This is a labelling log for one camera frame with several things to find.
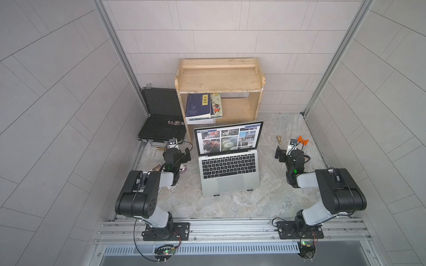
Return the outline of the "silver laptop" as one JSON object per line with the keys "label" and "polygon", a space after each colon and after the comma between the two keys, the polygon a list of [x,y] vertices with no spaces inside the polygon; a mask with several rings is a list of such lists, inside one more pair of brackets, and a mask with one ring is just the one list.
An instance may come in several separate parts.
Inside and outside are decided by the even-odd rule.
{"label": "silver laptop", "polygon": [[260,187],[262,121],[194,129],[204,197]]}

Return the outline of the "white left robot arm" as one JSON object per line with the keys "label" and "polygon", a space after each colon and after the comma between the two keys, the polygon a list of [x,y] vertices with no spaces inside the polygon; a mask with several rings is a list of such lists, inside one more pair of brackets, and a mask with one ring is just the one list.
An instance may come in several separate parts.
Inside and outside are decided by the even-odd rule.
{"label": "white left robot arm", "polygon": [[172,214],[162,210],[157,203],[161,188],[177,184],[181,164],[191,160],[190,149],[182,152],[178,148],[169,148],[163,157],[165,164],[159,170],[132,170],[128,173],[115,203],[115,213],[144,221],[144,241],[186,240],[190,225],[174,223]]}

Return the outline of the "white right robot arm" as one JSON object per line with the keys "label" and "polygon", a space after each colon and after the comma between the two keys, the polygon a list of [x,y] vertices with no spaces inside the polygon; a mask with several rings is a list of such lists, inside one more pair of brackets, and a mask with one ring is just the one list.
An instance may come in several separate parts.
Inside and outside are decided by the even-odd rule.
{"label": "white right robot arm", "polygon": [[309,208],[297,212],[295,219],[278,222],[278,229],[303,236],[308,232],[320,231],[322,223],[339,216],[351,216],[367,207],[367,200],[361,189],[345,168],[325,168],[305,171],[310,160],[302,150],[291,147],[282,150],[277,147],[275,158],[286,164],[287,183],[293,188],[318,188],[321,199]]}

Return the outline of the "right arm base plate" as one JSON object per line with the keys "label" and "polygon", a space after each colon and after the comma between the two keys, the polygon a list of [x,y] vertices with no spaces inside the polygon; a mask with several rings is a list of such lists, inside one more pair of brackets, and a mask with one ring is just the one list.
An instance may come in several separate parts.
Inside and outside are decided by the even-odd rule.
{"label": "right arm base plate", "polygon": [[308,226],[294,221],[278,221],[274,223],[280,239],[324,239],[321,226]]}

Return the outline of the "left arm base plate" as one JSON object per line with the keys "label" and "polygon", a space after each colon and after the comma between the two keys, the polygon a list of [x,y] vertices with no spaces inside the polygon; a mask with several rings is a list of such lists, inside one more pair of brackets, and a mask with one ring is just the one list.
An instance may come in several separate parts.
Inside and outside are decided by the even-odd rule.
{"label": "left arm base plate", "polygon": [[190,223],[178,222],[165,228],[152,228],[147,225],[142,236],[144,241],[187,241],[189,232]]}

